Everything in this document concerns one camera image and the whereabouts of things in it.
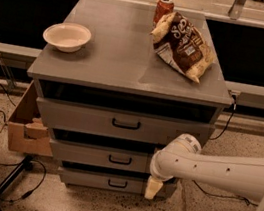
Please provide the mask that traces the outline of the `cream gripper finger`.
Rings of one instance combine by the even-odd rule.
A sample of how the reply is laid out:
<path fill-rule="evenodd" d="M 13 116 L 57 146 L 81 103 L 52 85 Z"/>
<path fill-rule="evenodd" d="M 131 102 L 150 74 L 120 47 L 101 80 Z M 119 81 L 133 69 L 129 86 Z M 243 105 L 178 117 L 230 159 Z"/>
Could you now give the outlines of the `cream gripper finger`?
<path fill-rule="evenodd" d="M 145 198 L 147 200 L 153 199 L 159 190 L 161 190 L 163 182 L 155 179 L 153 176 L 149 177 L 146 184 Z"/>

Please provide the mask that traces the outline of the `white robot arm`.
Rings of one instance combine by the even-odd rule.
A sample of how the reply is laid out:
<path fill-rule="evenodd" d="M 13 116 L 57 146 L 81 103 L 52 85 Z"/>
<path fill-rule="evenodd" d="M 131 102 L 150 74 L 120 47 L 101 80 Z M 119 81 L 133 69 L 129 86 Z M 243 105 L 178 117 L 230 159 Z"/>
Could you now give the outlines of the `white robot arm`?
<path fill-rule="evenodd" d="M 163 182 L 177 177 L 206 183 L 256 201 L 264 211 L 264 158 L 208 156 L 190 134 L 183 134 L 155 152 L 145 197 L 154 198 Z"/>

